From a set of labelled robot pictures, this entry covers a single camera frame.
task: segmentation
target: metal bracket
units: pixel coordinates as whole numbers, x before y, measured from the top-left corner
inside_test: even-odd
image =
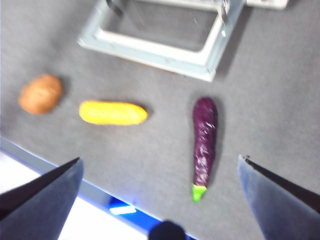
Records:
[[[117,0],[98,0],[78,43],[88,49],[104,52],[156,68],[211,82],[216,68],[237,23],[245,0],[130,0],[217,12],[211,30],[199,51],[192,51],[131,37],[102,28],[103,20],[116,12]],[[251,0],[259,2],[277,0]]]

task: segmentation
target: gray table surface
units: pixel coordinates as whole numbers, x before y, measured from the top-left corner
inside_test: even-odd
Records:
[[[245,7],[212,83],[76,44],[95,0],[1,1],[1,135],[55,164],[84,159],[84,178],[201,239],[262,239],[237,175],[239,153],[320,193],[320,1],[284,11]],[[65,95],[49,114],[17,98],[33,77],[61,77]],[[205,197],[191,198],[192,108],[216,100],[217,159]],[[143,105],[135,126],[79,117],[88,99]]]

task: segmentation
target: potato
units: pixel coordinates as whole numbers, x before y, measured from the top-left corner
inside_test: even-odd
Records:
[[[61,81],[56,76],[44,74],[21,90],[18,102],[30,114],[44,114],[57,105],[62,93]]]

